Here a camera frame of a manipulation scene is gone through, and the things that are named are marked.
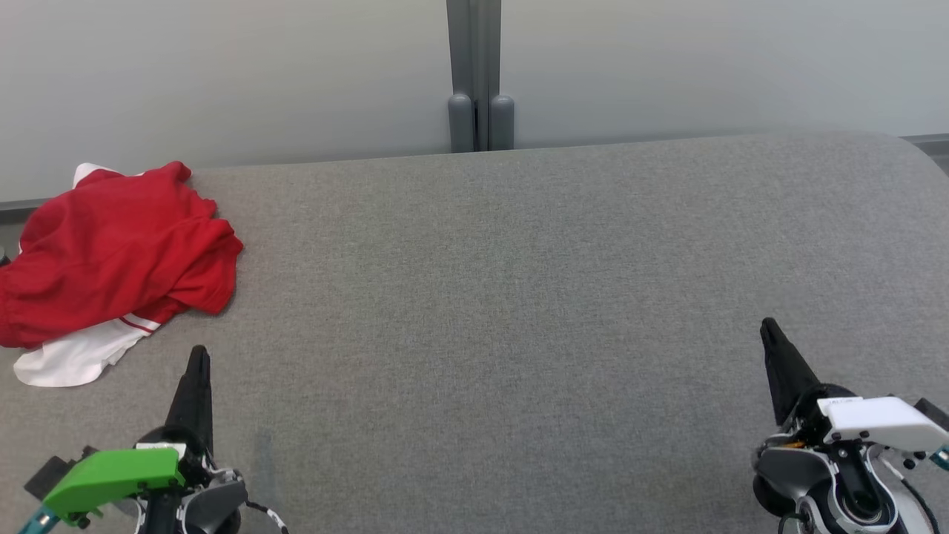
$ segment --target red shirt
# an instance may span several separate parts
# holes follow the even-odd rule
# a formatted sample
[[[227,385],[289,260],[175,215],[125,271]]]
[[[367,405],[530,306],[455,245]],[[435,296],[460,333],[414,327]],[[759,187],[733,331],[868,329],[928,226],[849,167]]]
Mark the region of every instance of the red shirt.
[[[23,252],[0,267],[0,345],[32,348],[129,313],[220,313],[244,245],[190,177],[181,162],[136,177],[99,169],[37,209]]]

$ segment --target black cable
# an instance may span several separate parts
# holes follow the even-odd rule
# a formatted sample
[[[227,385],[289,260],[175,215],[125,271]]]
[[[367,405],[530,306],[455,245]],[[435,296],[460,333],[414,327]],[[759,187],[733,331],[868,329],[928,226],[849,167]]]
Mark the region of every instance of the black cable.
[[[940,534],[940,524],[936,521],[936,515],[933,513],[933,510],[926,503],[926,500],[922,498],[922,495],[911,485],[906,479],[901,479],[900,482],[910,493],[913,494],[913,497],[916,499],[916,502],[920,504],[920,508],[926,514],[926,518],[929,519],[929,524],[933,527],[933,534]]]
[[[784,524],[788,522],[788,519],[796,519],[797,521],[804,521],[807,518],[805,518],[801,514],[795,514],[795,513],[786,514],[784,517],[781,518],[781,523],[777,524],[777,534],[784,534]]]
[[[280,534],[289,534],[289,531],[287,530],[287,526],[284,524],[284,520],[280,519],[280,516],[277,515],[277,512],[271,510],[270,508],[267,508],[264,505],[259,505],[258,503],[255,503],[254,501],[250,501],[250,500],[244,501],[244,505],[246,505],[248,508],[253,508],[257,511],[264,512],[280,528]]]

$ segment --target white stripe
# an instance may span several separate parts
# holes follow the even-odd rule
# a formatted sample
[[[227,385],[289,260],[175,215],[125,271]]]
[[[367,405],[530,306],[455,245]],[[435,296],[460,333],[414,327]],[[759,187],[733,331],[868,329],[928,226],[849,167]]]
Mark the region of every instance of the white stripe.
[[[267,515],[269,515],[270,518],[273,519],[273,522],[277,523],[277,526],[279,526],[280,528],[287,528],[287,525],[284,523],[282,519],[280,519],[280,516],[277,515],[277,512],[271,510],[270,508],[267,508]]]
[[[155,321],[151,321],[134,314],[127,314],[123,317],[123,319],[125,319],[126,321],[134,325],[139,325],[142,328],[147,328],[148,330],[158,330],[158,327],[161,326],[161,323],[157,323]]]
[[[886,466],[887,469],[893,471],[893,474],[896,475],[896,478],[900,480],[905,480],[906,477],[902,476],[902,473],[900,473],[895,467],[893,467],[893,464],[890,464],[889,462],[887,462],[883,456],[880,457],[880,461],[884,463],[884,466]]]

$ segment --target white wall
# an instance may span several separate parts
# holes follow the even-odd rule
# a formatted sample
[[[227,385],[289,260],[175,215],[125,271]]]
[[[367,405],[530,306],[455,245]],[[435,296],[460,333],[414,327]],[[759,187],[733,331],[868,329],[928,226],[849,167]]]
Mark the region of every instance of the white wall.
[[[444,0],[6,0],[0,203],[129,173],[447,152]]]
[[[504,0],[515,146],[949,132],[945,0]]]

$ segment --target gray wall trim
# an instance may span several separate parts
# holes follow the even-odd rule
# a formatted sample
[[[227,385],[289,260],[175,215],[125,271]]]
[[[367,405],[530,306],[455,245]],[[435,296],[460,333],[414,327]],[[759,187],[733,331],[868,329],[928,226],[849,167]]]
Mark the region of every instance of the gray wall trim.
[[[48,199],[0,202],[0,224],[22,224]]]
[[[478,150],[490,150],[491,99],[500,90],[501,0],[471,0],[474,28],[474,124]]]
[[[491,150],[497,145],[491,141],[491,102],[500,89],[501,0],[446,2],[452,86],[455,95],[467,95],[471,99],[474,150]],[[456,122],[452,125],[452,146],[467,146],[466,140],[456,143],[454,139],[454,135],[461,131],[456,129],[461,120],[461,102],[452,100],[449,109],[456,114]]]
[[[928,156],[949,156],[949,133],[933,135],[911,135],[903,139],[914,144]]]
[[[452,59],[452,87],[455,94],[475,93],[472,65],[472,10],[470,0],[446,0],[448,8],[448,48]]]

